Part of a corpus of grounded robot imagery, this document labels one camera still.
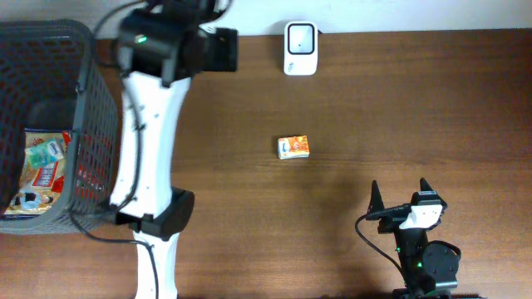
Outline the orange tissue pack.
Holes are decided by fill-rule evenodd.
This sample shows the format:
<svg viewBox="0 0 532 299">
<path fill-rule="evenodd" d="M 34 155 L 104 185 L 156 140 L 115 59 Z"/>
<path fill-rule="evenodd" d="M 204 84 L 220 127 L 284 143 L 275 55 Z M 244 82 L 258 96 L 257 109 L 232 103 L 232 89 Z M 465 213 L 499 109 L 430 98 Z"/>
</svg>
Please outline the orange tissue pack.
<svg viewBox="0 0 532 299">
<path fill-rule="evenodd" d="M 280 159 L 307 158 L 309 155 L 310 149 L 306 135 L 278 139 L 278 157 Z"/>
</svg>

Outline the red Hacks candy bag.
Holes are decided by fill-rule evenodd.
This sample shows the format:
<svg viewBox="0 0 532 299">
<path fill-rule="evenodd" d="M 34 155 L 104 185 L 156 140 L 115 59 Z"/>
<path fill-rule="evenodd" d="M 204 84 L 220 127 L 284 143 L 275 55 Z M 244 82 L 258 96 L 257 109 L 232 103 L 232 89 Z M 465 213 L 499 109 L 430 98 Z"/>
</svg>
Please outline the red Hacks candy bag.
<svg viewBox="0 0 532 299">
<path fill-rule="evenodd" d="M 84 200 L 104 198 L 109 191 L 111 175 L 111 140 L 100 134 L 81 133 L 78 143 L 72 139 L 71 131 L 58 131 L 58 139 L 65 150 L 65 158 L 57 162 L 57 171 L 51 191 L 67 195 L 67 173 L 72 170 L 71 189 L 74 195 Z"/>
</svg>

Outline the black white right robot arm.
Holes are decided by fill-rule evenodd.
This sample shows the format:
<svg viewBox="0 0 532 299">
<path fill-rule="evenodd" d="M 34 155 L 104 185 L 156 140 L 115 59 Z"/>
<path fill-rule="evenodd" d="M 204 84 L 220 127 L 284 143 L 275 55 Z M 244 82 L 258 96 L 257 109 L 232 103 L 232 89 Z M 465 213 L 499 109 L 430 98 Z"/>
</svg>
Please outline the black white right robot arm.
<svg viewBox="0 0 532 299">
<path fill-rule="evenodd" d="M 377 182 L 372 182 L 364 218 L 377 221 L 380 234 L 394 235 L 404 287 L 393 290 L 393 298 L 450 298 L 457 287 L 461 250 L 427 237 L 441 223 L 446 209 L 446 201 L 425 179 L 420 179 L 420 190 L 409 203 L 390 208 L 384 206 Z"/>
</svg>

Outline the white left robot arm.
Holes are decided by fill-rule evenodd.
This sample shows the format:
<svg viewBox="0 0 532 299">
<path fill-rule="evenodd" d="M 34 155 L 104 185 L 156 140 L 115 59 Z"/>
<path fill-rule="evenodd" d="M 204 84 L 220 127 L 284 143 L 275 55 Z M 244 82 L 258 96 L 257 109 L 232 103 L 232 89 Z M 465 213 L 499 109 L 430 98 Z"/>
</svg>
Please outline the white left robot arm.
<svg viewBox="0 0 532 299">
<path fill-rule="evenodd" d="M 170 182 L 178 119 L 195 76 L 238 69 L 237 30 L 210 26 L 231 6 L 230 1 L 149 1 L 119 27 L 121 151 L 104 220 L 133 232 L 138 298 L 179 295 L 178 240 L 195 195 Z"/>
</svg>

